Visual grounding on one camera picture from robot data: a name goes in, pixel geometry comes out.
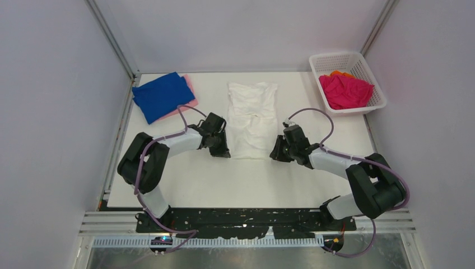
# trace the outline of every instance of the black mounting plate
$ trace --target black mounting plate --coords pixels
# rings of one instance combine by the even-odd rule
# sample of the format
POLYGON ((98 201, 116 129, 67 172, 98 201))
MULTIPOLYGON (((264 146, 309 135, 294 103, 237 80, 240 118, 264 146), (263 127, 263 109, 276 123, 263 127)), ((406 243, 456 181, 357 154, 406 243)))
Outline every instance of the black mounting plate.
MULTIPOLYGON (((137 217, 138 233, 162 233, 148 216, 137 217)), ((266 235, 272 227, 276 239, 313 238, 316 231, 339 233, 343 223, 346 231, 355 231, 354 219, 347 217, 324 225, 317 208, 170 208, 160 219, 165 226, 178 230, 198 230, 195 238, 254 239, 266 235)), ((187 238, 188 234, 179 234, 187 238)))

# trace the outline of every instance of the white table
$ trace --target white table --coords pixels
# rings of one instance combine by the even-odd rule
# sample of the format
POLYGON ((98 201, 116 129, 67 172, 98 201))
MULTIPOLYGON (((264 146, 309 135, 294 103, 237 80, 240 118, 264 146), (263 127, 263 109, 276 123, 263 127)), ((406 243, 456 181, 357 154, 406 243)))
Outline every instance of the white table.
MULTIPOLYGON (((161 74, 142 75, 140 84, 161 74)), ((311 72, 249 72, 189 74, 198 99, 198 109, 205 114, 227 117, 228 82, 254 84, 276 82, 277 117, 283 122, 301 108, 322 108, 315 78, 311 72)), ((184 112, 188 124, 202 116, 184 112)), ((336 117, 328 147, 353 155, 370 155, 373 150, 363 116, 336 117)), ((310 143, 320 142, 329 132, 328 120, 317 112, 302 112, 292 121, 299 124, 310 143)), ((179 115, 148 125, 133 104, 120 158, 135 135, 166 135, 183 129, 179 115)), ((160 188, 172 207, 318 207, 324 201, 350 192, 348 181, 326 171, 310 170, 293 163, 269 160, 233 160, 211 157, 207 149, 189 151, 167 160, 160 188)), ((140 207, 132 187, 115 174, 109 207, 140 207)))

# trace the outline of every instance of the pink cloth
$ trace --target pink cloth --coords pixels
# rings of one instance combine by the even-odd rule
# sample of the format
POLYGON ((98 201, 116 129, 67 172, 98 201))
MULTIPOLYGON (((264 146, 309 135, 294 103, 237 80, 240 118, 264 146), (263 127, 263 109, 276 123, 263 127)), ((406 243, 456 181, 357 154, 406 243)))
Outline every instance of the pink cloth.
MULTIPOLYGON (((188 76, 188 74, 184 75, 183 77, 184 77, 185 80, 187 81, 187 85, 188 85, 188 87, 190 88, 190 90, 192 91, 192 93, 193 93, 193 95, 194 95, 194 99, 191 100, 191 101, 190 101, 189 103, 187 103, 186 105, 189 105, 189 106, 191 106, 191 107, 195 107, 195 106, 198 105, 198 100, 196 99, 196 94, 194 94, 194 88, 193 88, 192 82, 191 82, 191 80, 190 80, 190 77, 188 76)), ((180 108, 180 109, 181 109, 182 111, 186 111, 186 110, 188 110, 189 108, 183 107, 183 108, 180 108)), ((167 115, 165 115, 165 116, 159 118, 158 120, 161 120, 161 119, 164 119, 164 118, 168 118, 169 116, 173 116, 173 115, 176 115, 176 114, 178 114, 178 110, 177 110, 177 109, 175 109, 175 110, 173 110, 172 112, 168 113, 167 115)))
POLYGON ((333 109, 365 107, 374 87, 364 80, 341 75, 320 76, 319 81, 333 109))

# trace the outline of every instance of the laundry basket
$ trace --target laundry basket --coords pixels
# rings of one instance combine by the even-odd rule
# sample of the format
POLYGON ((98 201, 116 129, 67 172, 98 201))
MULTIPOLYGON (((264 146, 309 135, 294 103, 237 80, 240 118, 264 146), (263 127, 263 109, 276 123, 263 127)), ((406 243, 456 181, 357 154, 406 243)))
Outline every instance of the laundry basket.
POLYGON ((325 111, 332 116, 345 115, 363 115, 370 111, 386 106, 386 97, 384 97, 381 88, 376 82, 365 58, 358 52, 339 52, 339 53, 324 53, 310 56, 310 66, 313 75, 316 79, 316 84, 320 90, 320 95, 325 103, 325 111), (333 71, 339 70, 352 74, 355 78, 364 80, 369 84, 374 85, 372 97, 363 108, 351 109, 333 109, 328 104, 322 85, 318 79, 322 75, 330 75, 333 71))

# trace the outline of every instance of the blue folded cloth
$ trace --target blue folded cloth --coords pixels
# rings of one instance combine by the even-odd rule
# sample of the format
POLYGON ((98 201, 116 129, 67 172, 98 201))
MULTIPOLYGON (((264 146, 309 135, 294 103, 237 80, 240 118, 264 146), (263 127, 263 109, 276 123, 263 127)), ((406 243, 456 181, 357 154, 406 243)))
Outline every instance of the blue folded cloth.
POLYGON ((133 87, 134 102, 148 124, 195 99, 184 77, 176 72, 164 75, 140 87, 133 87))

